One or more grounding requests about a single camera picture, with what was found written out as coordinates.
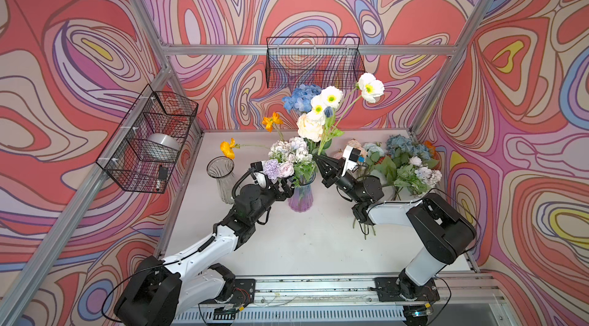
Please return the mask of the blue purple glass vase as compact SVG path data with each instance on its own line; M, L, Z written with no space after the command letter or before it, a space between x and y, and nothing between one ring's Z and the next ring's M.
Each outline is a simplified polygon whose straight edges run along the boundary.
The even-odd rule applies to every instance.
M289 207L296 213L304 213L311 209L314 203L312 184L316 174L312 174L309 179L301 177L299 185L294 188L292 197L288 199Z

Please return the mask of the white purple mixed bouquet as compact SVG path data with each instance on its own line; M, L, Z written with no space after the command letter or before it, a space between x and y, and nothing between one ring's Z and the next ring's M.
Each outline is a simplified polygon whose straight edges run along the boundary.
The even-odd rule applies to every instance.
M288 179L295 186L310 184L315 178L315 163L303 137L275 142L262 162L262 172L270 180Z

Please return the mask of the cream rose flower stem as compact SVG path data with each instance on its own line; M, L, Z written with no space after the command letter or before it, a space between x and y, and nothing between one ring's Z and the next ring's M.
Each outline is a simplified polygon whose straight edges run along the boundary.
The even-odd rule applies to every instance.
M299 137L313 142L320 142L327 136L325 124L327 118L321 114L304 113L298 117L297 127Z

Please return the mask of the clear ribbed glass vase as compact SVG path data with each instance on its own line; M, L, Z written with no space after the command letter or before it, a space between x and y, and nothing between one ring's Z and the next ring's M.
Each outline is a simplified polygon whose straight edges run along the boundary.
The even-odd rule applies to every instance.
M226 204L233 204L232 190L236 182L234 162L228 157L215 157L207 164L206 172L216 181L219 197Z

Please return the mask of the orange poppy flower stem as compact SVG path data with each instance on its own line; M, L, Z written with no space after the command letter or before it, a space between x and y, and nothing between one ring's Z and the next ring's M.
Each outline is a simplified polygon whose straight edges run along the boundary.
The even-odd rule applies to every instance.
M274 112L270 116L263 117L262 126L268 133L276 132L279 141L284 141L285 136L282 132L282 125L284 121L279 113ZM269 139L262 137L260 133L246 134L245 137L230 137L224 140L219 145L219 150L222 156L234 160L236 158L236 151L242 148L261 148L266 151L271 149Z

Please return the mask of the white yellow-centred poppy stem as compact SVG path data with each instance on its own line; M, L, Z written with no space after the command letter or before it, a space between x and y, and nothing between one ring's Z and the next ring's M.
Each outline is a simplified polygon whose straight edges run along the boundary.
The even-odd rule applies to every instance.
M328 149L328 144L333 139L344 134L340 129L340 124L344 120L344 116L351 111L357 102L364 101L368 104L375 104L384 96L384 83L371 73L363 73L354 87L359 92L359 95L347 104L343 111L339 111L339 109L344 104L345 94L335 86L324 88L319 95L311 100L312 109L308 113L323 114L327 118L325 124L327 136L320 142L314 142L317 147L313 154L322 154Z

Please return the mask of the blue hydrangea flower stem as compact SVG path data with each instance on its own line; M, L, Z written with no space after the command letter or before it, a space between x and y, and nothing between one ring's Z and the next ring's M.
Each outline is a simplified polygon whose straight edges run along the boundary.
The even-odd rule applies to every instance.
M282 102L286 111L308 113L311 111L311 100L321 93L322 89L317 85L300 85L295 88L290 96L283 97Z

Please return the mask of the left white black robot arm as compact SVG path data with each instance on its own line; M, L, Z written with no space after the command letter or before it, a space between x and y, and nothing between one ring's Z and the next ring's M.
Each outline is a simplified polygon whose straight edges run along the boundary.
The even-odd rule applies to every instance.
M235 277L219 261L252 237L273 203L283 202L293 193L288 180L266 187L247 184L209 236L165 259L146 258L128 278L114 306L119 322L170 325L177 314L199 303L231 298Z

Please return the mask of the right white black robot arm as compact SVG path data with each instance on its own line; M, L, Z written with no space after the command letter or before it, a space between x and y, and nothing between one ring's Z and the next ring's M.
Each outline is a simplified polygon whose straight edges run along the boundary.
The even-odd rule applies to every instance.
M410 226L423 249L401 271L396 285L406 299L417 293L448 265L466 252L476 238L474 226L440 194L428 192L414 201L382 201L380 179L369 176L358 180L350 173L355 157L335 159L314 155L314 162L326 188L337 187L341 196L354 204L355 220L368 226Z

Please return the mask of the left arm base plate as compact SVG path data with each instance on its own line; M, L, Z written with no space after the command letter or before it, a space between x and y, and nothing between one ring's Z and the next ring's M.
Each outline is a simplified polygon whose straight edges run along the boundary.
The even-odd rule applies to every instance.
M249 305L255 301L256 280L238 278L229 286L224 286L217 298L204 301L203 305Z

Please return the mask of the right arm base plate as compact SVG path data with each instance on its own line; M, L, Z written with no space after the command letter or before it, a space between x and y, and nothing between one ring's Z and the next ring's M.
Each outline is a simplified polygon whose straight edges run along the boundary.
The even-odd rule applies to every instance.
M405 275L398 277L377 277L374 279L374 287L377 297L381 302L417 302L435 303L440 300L434 278L423 285L414 284Z

